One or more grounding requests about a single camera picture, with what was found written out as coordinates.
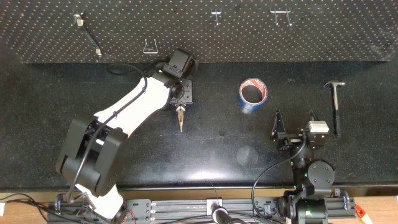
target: wooden floor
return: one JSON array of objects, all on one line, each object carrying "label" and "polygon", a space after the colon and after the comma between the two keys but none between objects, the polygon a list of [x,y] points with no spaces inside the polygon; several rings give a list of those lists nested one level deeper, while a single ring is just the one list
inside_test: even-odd
[{"label": "wooden floor", "polygon": [[[356,197],[355,201],[368,213],[374,224],[398,223],[398,201],[397,197]],[[360,224],[357,219],[329,220],[332,224]],[[6,204],[4,216],[0,217],[0,224],[5,223],[31,223],[45,224],[36,208],[20,204]]]}]

